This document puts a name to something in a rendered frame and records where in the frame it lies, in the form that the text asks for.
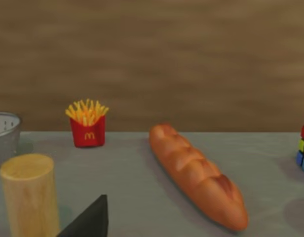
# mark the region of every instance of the wood grain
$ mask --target wood grain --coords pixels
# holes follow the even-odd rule
[[[53,160],[14,157],[1,166],[0,176],[12,237],[55,237],[60,227]]]
[[[304,1],[0,0],[0,110],[68,130],[87,97],[110,131],[298,131]]]

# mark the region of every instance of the black object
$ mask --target black object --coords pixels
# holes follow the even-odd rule
[[[107,195],[101,195],[57,237],[107,237]]]

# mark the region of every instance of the brown wall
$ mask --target brown wall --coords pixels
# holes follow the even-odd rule
[[[86,97],[114,131],[297,131],[304,1],[0,0],[0,110],[67,130]]]

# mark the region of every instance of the metal bucket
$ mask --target metal bucket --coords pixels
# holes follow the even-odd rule
[[[0,112],[0,165],[16,155],[21,124],[19,116]]]

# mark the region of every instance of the wooden cylinder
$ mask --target wooden cylinder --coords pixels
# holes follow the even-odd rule
[[[55,237],[60,232],[50,157],[14,157],[0,168],[12,237]]]

